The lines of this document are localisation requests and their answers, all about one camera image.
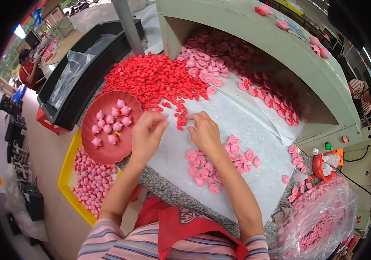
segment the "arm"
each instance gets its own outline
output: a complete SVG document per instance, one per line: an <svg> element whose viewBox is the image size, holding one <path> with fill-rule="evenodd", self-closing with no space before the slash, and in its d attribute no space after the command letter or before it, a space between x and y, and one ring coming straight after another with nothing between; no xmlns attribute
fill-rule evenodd
<svg viewBox="0 0 371 260"><path fill-rule="evenodd" d="M131 194L138 184L141 171L157 151L162 134L167 128L166 118L160 113L145 112L132 129L132 156L122 175L115 181L100 209L101 218L114 221L120 227L122 215Z"/></svg>
<svg viewBox="0 0 371 260"><path fill-rule="evenodd" d="M40 61L41 61L41 55L38 56L37 59L35 59L34 66L32 67L31 74L25 80L28 84L32 84L32 82L34 82L35 74L36 74L38 64L39 64Z"/></svg>
<svg viewBox="0 0 371 260"><path fill-rule="evenodd" d="M219 127L205 112L192 114L188 118L195 121L195 128L187 128L191 140L207 154L223 181L230 204L238 218L240 240L244 242L251 236L263 235L258 203L220 143Z"/></svg>

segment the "striped shirt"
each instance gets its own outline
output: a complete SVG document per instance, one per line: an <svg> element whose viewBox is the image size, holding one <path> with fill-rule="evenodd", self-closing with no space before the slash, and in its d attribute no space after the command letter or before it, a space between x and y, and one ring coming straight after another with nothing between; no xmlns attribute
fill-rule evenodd
<svg viewBox="0 0 371 260"><path fill-rule="evenodd" d="M99 219L83 243L78 260L159 259L159 222L148 224L124 236L108 219ZM246 260L270 259L265 236L257 235L243 243L249 250ZM236 259L236 245L225 237L200 234L176 242L167 259Z"/></svg>
<svg viewBox="0 0 371 260"><path fill-rule="evenodd" d="M360 99L362 103L362 109L363 109L363 114L367 115L370 112L371 105L369 102L366 102L363 99L363 94L367 91L367 86L365 83L361 80L351 80L349 81L349 86L353 90L353 98L354 99Z"/></svg>

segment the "red stool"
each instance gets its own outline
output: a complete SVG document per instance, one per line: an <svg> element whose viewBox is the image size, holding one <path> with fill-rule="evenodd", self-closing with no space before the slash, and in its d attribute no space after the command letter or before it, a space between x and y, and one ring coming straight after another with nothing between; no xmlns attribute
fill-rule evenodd
<svg viewBox="0 0 371 260"><path fill-rule="evenodd" d="M69 130L67 130L67 129L64 129L62 127L59 127L59 126L56 126L56 125L51 124L50 121L48 121L48 118L44 114L44 111L41 109L41 107L38 108L37 121L40 122L47 129L50 129L51 131L53 131L54 133L56 133L57 135L60 135L59 132L61 130L66 131L66 132L69 132Z"/></svg>

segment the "metal pole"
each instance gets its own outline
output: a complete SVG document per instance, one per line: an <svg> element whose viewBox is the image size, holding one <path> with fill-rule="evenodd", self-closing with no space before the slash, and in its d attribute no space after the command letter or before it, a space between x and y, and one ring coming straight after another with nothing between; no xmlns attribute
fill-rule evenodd
<svg viewBox="0 0 371 260"><path fill-rule="evenodd" d="M111 0L116 13L119 16L120 23L126 34L129 44L135 55L143 55L141 39L139 38L138 31L136 30L135 23L133 22L131 10L129 10L129 5L126 0Z"/></svg>

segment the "orange basket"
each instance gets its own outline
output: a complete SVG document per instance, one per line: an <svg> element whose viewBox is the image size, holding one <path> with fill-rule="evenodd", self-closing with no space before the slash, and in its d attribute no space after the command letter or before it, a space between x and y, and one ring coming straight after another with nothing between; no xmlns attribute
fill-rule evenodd
<svg viewBox="0 0 371 260"><path fill-rule="evenodd" d="M323 179L326 182L329 182L333 178L333 176L335 176L336 174L332 171L332 173L329 176L323 175L323 165L322 165L322 163L324 163L323 155L325 155L325 153L314 155L313 172L317 177Z"/></svg>

